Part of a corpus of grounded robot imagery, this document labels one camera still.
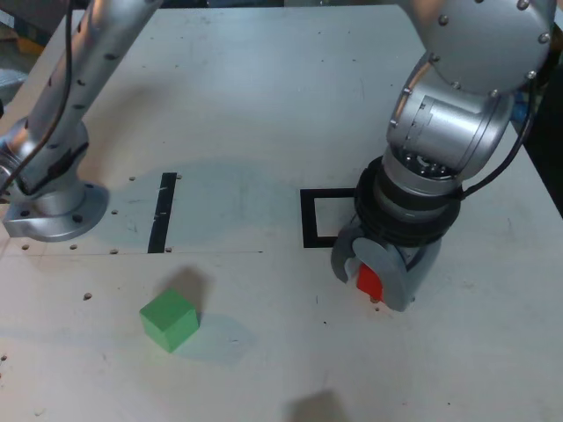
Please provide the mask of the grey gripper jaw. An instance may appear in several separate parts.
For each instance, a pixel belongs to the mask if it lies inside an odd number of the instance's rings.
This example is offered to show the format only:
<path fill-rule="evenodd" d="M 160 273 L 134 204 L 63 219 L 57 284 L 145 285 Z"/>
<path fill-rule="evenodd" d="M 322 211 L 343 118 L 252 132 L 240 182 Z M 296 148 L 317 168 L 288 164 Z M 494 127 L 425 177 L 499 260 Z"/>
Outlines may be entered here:
<path fill-rule="evenodd" d="M 360 227 L 346 226 L 338 234 L 331 252 L 331 266 L 336 278 L 342 282 L 349 282 L 359 272 L 361 261 L 353 250 L 356 238 L 363 237 Z"/>
<path fill-rule="evenodd" d="M 359 237 L 354 240 L 354 253 L 381 280 L 386 306 L 403 312 L 414 301 L 441 246 L 442 240 L 420 248 L 406 248 Z"/>

